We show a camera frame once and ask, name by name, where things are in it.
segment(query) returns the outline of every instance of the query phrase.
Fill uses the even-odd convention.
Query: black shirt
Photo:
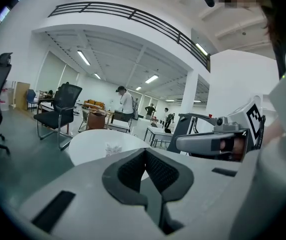
[[[155,109],[154,109],[152,106],[147,106],[147,107],[145,108],[145,110],[147,110],[147,115],[148,115],[148,116],[151,116],[152,113],[155,111]]]

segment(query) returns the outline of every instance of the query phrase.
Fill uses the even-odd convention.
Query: white pillar
[[[186,86],[184,90],[184,96],[180,113],[191,113],[193,110],[196,89],[198,82],[198,72],[196,70],[189,71],[187,74]]]
[[[138,114],[141,114],[141,112],[142,112],[142,110],[143,110],[144,100],[145,100],[145,95],[143,94],[143,95],[142,95],[142,98],[141,98],[141,102],[139,103]]]

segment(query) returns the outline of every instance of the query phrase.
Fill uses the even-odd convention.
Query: black cap
[[[124,86],[120,86],[119,88],[117,88],[116,92],[118,93],[121,90],[127,91],[127,89]]]

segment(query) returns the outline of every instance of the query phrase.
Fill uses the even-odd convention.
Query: blue chair
[[[37,104],[37,102],[34,101],[35,96],[36,96],[36,93],[34,92],[34,90],[28,89],[27,95],[26,95],[26,101],[27,101],[26,110],[28,110],[28,104],[31,104],[31,107],[32,107],[31,110],[32,112],[34,111],[34,108],[36,107],[34,106],[34,104]]]

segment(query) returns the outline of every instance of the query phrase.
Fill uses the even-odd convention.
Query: chair armrest
[[[63,108],[60,110],[59,114],[61,115],[62,112],[67,111],[67,110],[73,110],[74,108],[76,108],[76,107],[75,107],[75,106],[63,107]]]
[[[52,102],[54,101],[54,99],[52,98],[48,98],[48,99],[39,99],[38,102],[37,102],[37,105],[40,105],[42,102]]]

